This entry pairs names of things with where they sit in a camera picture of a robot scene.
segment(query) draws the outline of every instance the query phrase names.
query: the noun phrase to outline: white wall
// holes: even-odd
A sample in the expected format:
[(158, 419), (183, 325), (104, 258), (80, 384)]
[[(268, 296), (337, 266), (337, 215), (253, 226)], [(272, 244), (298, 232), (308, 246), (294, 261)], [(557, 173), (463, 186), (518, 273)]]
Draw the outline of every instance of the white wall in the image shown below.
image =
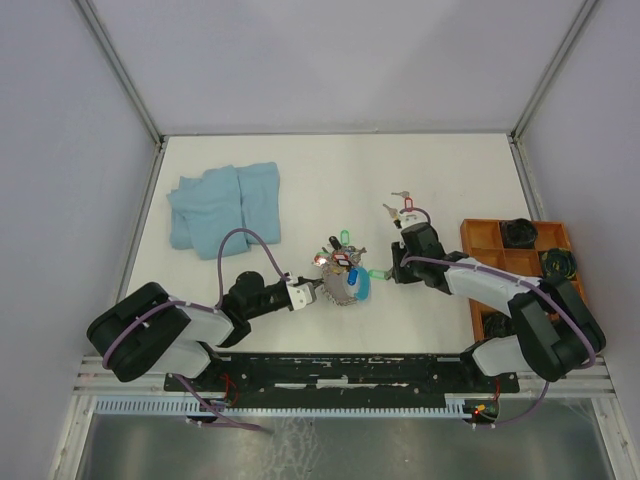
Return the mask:
[(569, 226), (640, 447), (640, 2), (601, 3), (525, 146), (549, 218)]
[(153, 145), (68, 0), (0, 14), (0, 477), (45, 478)]
[(94, 0), (163, 133), (509, 131), (582, 0)]

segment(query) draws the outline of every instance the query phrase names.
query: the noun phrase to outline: white table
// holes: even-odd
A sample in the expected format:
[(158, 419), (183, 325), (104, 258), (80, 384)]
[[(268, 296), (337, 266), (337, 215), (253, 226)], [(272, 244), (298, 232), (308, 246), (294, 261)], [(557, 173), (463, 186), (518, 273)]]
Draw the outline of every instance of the white table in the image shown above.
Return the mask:
[[(128, 293), (156, 281), (172, 295), (213, 305), (215, 261), (169, 245), (171, 209), (166, 195), (179, 177), (207, 169), (273, 161), (280, 171), (282, 242), (272, 251), (284, 271), (316, 278), (313, 256), (330, 235), (348, 229), (366, 246), (365, 268), (391, 266), (399, 239), (382, 203), (402, 206), (391, 191), (408, 190), (428, 210), (445, 250), (460, 250), (465, 218), (528, 218), (505, 135), (277, 135), (172, 137), (154, 191)], [(267, 283), (277, 276), (259, 245), (225, 257), (225, 291), (246, 270)], [(423, 284), (372, 280), (367, 302), (338, 307), (319, 292), (299, 312), (254, 319), (253, 332), (235, 351), (460, 352), (473, 343), (469, 303)]]

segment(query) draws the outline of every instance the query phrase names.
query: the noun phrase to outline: wooden tray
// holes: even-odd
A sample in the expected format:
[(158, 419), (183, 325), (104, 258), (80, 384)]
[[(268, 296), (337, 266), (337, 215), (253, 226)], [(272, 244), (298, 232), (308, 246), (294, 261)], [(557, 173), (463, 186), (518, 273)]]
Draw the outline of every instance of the wooden tray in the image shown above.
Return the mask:
[[(534, 249), (518, 250), (505, 248), (502, 244), (500, 220), (467, 219), (462, 222), (460, 226), (462, 250), (491, 267), (500, 268), (519, 275), (541, 277), (540, 252), (551, 248), (566, 248), (571, 250), (571, 243), (569, 242), (569, 235), (563, 223), (533, 222), (533, 224), (538, 229), (538, 238)], [(584, 295), (579, 273), (571, 283), (586, 303), (587, 299)], [(474, 300), (470, 300), (469, 303), (471, 305), (473, 337), (476, 341), (483, 340), (483, 319), (487, 315), (495, 312), (495, 310)]]

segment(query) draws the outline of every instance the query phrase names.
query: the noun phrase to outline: folded cloth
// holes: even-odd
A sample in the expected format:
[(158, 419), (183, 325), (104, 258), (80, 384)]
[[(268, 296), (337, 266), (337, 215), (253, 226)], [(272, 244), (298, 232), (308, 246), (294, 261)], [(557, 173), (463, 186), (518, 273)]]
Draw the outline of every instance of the folded cloth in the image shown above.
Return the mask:
[[(278, 166), (273, 162), (257, 163), (236, 170), (240, 183), (242, 221), (245, 228), (256, 232), (265, 243), (280, 243)], [(258, 243), (251, 235), (247, 235), (247, 240), (249, 243)]]
[[(188, 235), (203, 260), (217, 258), (224, 236), (243, 225), (238, 173), (232, 166), (207, 170), (200, 179), (183, 177), (179, 188), (167, 198), (173, 209), (171, 245), (177, 249), (189, 248)], [(249, 245), (244, 235), (236, 234), (225, 244), (223, 256), (247, 250)]]

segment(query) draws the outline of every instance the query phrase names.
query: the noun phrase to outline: gray floor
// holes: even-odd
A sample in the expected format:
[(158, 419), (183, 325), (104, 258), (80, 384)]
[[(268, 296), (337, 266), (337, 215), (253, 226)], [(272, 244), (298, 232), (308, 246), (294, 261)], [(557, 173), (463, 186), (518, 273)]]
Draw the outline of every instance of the gray floor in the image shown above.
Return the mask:
[[(504, 418), (530, 405), (502, 403)], [(547, 401), (522, 423), (476, 432), (461, 420), (253, 419), (266, 434), (98, 415), (78, 478), (613, 479), (590, 405)]]

